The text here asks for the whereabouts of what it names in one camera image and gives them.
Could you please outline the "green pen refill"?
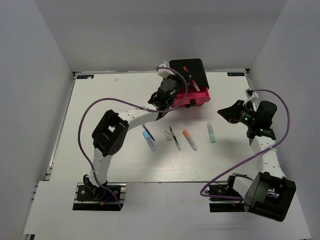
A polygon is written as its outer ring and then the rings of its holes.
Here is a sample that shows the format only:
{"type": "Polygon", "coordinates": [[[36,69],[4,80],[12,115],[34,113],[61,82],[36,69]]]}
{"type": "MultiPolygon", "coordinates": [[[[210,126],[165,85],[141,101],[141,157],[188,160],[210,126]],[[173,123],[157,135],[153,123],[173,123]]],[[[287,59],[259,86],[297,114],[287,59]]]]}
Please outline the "green pen refill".
{"type": "Polygon", "coordinates": [[[171,133],[171,135],[172,135],[172,137],[173,137],[173,140],[174,140],[174,142],[175,142],[175,146],[176,146],[177,150],[178,150],[178,151],[181,151],[181,146],[179,145],[179,142],[178,142],[178,140],[177,140],[177,138],[176,138],[176,135],[175,135],[175,133],[174,133],[174,131],[173,131],[173,129],[172,129],[171,126],[169,127],[169,130],[170,130],[170,133],[171,133]]]}

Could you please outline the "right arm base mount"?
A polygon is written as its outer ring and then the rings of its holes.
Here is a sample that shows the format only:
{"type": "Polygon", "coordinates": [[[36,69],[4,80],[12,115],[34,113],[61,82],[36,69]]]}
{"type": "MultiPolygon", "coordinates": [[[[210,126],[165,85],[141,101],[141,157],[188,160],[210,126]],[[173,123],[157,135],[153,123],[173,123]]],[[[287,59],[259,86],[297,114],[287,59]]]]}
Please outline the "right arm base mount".
{"type": "Polygon", "coordinates": [[[253,179],[244,174],[233,173],[227,181],[215,182],[204,190],[210,195],[209,210],[211,213],[243,213],[245,195],[253,179]]]}

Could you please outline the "pink top drawer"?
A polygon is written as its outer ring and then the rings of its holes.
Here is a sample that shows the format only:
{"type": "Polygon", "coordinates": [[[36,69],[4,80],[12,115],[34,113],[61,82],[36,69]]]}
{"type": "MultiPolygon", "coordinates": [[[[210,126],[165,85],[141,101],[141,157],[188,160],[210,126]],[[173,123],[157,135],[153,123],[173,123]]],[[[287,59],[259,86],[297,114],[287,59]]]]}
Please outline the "pink top drawer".
{"type": "Polygon", "coordinates": [[[200,91],[197,91],[194,86],[188,86],[188,91],[185,99],[179,105],[179,107],[193,107],[200,106],[211,100],[209,88],[207,86],[200,86],[200,91]]]}

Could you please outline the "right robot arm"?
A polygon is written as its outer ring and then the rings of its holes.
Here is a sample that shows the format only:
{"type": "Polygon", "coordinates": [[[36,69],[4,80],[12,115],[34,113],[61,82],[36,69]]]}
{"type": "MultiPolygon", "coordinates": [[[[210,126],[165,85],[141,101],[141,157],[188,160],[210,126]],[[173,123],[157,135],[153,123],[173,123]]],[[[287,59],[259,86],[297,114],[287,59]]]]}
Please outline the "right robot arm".
{"type": "Polygon", "coordinates": [[[251,101],[244,100],[218,110],[218,114],[229,123],[247,126],[246,135],[256,155],[254,160],[258,171],[255,178],[233,173],[218,192],[233,200],[241,197],[245,212],[282,222],[296,192],[296,184],[282,171],[274,147],[276,136],[271,125],[276,111],[277,106],[265,100],[256,110],[251,101]]]}

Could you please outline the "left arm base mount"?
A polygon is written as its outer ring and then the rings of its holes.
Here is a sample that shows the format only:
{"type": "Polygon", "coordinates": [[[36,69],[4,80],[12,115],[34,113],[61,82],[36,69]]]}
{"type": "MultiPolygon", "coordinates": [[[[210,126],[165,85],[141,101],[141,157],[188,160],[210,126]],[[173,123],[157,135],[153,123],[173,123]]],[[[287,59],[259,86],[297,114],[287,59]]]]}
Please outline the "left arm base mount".
{"type": "MultiPolygon", "coordinates": [[[[107,187],[118,199],[120,206],[123,207],[126,198],[126,183],[111,183],[107,187]]],[[[101,193],[94,196],[83,182],[79,182],[73,201],[73,211],[96,211],[96,212],[118,212],[121,209],[113,195],[102,189],[101,193]]]]}

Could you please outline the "red pen refill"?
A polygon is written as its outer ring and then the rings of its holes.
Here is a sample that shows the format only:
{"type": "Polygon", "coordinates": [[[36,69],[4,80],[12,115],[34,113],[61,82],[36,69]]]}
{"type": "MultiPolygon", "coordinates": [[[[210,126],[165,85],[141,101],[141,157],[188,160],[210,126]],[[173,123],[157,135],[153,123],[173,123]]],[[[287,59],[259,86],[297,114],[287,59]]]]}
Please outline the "red pen refill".
{"type": "Polygon", "coordinates": [[[192,85],[194,86],[195,90],[197,92],[200,92],[200,88],[198,87],[197,83],[195,82],[194,78],[192,77],[192,75],[190,74],[188,68],[186,66],[183,66],[183,70],[188,74],[189,79],[192,82],[192,85]]]}

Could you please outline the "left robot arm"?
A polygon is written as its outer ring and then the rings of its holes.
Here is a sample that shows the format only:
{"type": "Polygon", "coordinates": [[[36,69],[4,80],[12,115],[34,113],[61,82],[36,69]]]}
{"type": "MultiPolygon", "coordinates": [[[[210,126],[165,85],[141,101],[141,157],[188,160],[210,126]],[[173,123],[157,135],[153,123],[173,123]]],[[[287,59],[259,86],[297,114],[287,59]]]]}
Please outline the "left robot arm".
{"type": "Polygon", "coordinates": [[[113,155],[123,146],[128,131],[149,122],[162,119],[183,104],[189,87],[188,75],[169,67],[157,67],[162,82],[145,106],[131,103],[131,110],[117,113],[113,110],[105,112],[95,127],[93,138],[93,159],[89,159],[91,170],[83,177],[88,193],[99,200],[111,190],[107,187],[108,169],[113,155]],[[181,100],[178,94],[183,92],[181,100]]]}

